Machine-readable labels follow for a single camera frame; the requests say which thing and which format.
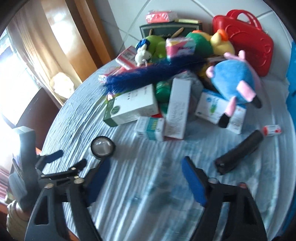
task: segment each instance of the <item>small vial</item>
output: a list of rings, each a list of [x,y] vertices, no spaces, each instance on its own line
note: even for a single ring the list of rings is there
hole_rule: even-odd
[[[281,134],[281,127],[279,125],[271,125],[263,127],[263,134],[266,137],[276,136]]]

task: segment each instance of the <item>window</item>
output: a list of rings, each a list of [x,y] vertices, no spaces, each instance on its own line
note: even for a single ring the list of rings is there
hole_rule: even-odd
[[[5,30],[0,37],[0,109],[16,125],[40,86]]]

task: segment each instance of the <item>blue plush toy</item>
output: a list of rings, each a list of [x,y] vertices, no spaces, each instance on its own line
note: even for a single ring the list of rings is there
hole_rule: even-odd
[[[229,104],[221,116],[218,125],[226,128],[233,116],[236,104],[252,103],[256,108],[261,108],[260,99],[255,93],[255,86],[260,86],[260,78],[256,71],[245,60],[245,52],[241,50],[239,56],[225,53],[227,59],[215,67],[207,69],[206,74],[213,85]]]

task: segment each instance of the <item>white tile wall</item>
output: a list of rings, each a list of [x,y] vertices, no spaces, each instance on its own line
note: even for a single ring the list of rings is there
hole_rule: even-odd
[[[274,41],[270,73],[284,79],[288,68],[292,38],[283,23],[262,0],[94,0],[111,44],[118,54],[141,39],[139,26],[146,24],[149,10],[173,10],[182,18],[203,21],[204,31],[211,33],[212,18],[231,9],[253,13]],[[247,21],[243,15],[239,19]]]

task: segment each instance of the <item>metal screw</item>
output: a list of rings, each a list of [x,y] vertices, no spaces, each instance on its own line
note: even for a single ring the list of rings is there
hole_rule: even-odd
[[[51,188],[53,188],[54,187],[54,184],[53,183],[47,183],[46,185],[45,185],[45,188],[46,189],[51,189]]]
[[[208,180],[207,180],[209,183],[212,183],[212,184],[217,184],[219,183],[219,180],[217,178],[214,178],[214,177],[210,177]]]
[[[245,183],[239,183],[238,186],[240,188],[244,188],[244,189],[247,189],[248,188],[248,186]]]
[[[75,184],[81,184],[83,182],[84,182],[84,179],[83,178],[77,178],[77,179],[74,180],[74,183]]]

